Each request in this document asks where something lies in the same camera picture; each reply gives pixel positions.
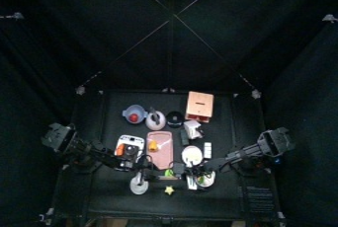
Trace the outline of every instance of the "black fabric wall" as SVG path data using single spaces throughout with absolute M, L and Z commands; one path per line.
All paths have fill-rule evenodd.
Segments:
M 265 92 L 269 127 L 297 143 L 285 214 L 338 222 L 337 26 L 321 21 L 337 1 L 0 0 L 0 15 L 26 17 L 0 20 L 0 224 L 50 206 L 57 160 L 41 136 L 69 122 L 74 89 L 99 71 L 89 88 L 252 91 L 242 73 Z
M 266 92 L 270 128 L 291 129 L 297 145 L 279 175 L 292 226 L 338 224 L 338 24 L 328 24 Z
M 242 92 L 237 72 L 265 90 L 338 0 L 9 1 L 74 87 L 102 71 L 89 87 Z
M 0 21 L 2 226 L 34 226 L 53 205 L 58 162 L 41 137 L 70 121 L 75 92 L 63 75 L 26 27 Z

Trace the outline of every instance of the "white plate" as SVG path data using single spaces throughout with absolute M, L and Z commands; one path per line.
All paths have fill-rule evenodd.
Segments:
M 198 165 L 204 160 L 204 154 L 198 147 L 190 145 L 182 151 L 182 160 L 188 167 L 193 165 Z

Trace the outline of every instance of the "red object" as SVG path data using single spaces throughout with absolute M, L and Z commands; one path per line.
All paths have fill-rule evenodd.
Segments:
M 130 121 L 132 121 L 132 122 L 137 122 L 138 120 L 140 120 L 138 114 L 137 114 L 137 113 L 133 113 L 133 114 L 130 115 Z

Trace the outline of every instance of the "yellow star toy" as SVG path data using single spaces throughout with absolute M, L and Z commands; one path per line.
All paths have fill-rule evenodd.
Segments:
M 169 195 L 172 195 L 172 194 L 174 193 L 174 188 L 173 188 L 173 186 L 168 186 L 165 192 L 166 192 Z

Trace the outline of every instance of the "orange box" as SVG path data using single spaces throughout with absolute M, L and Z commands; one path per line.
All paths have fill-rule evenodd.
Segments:
M 213 117 L 213 105 L 214 95 L 190 91 L 185 118 L 209 122 Z

